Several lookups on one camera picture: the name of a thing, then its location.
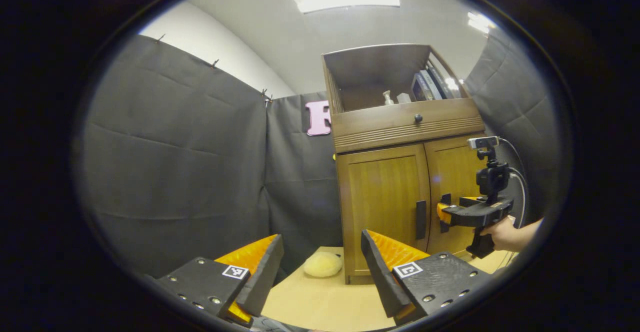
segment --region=ceiling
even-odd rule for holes
[[[293,0],[189,0],[251,47],[295,93],[325,91],[321,54],[386,43],[432,45],[466,78],[487,42],[464,0],[400,0],[302,14]]]

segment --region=white bottle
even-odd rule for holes
[[[382,96],[384,96],[385,105],[393,105],[393,103],[394,103],[394,101],[391,100],[391,96],[389,96],[390,93],[391,93],[390,90],[387,90],[387,91],[382,93]]]

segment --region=wooden table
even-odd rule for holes
[[[320,247],[319,252],[343,255],[342,247]],[[511,253],[493,252],[470,264],[493,273]],[[394,327],[387,318],[375,285],[345,285],[345,271],[314,278],[302,266],[269,292],[263,316],[288,325],[327,332],[361,332]]]

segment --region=black fabric backdrop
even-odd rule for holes
[[[518,149],[530,186],[524,225],[557,212],[569,184],[561,156],[568,155],[567,126],[553,104],[555,86],[507,34],[492,29],[480,59],[464,80],[488,130]]]
[[[276,281],[292,273],[319,246],[342,246],[334,142],[308,136],[307,102],[326,93],[277,98],[267,107],[265,189],[270,231],[282,234],[285,257]]]
[[[87,206],[131,268],[160,277],[269,234],[265,104],[244,82],[135,36],[86,121]]]

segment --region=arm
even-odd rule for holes
[[[517,229],[509,218],[487,227],[480,232],[480,236],[491,234],[496,251],[520,252],[531,241],[542,220]]]

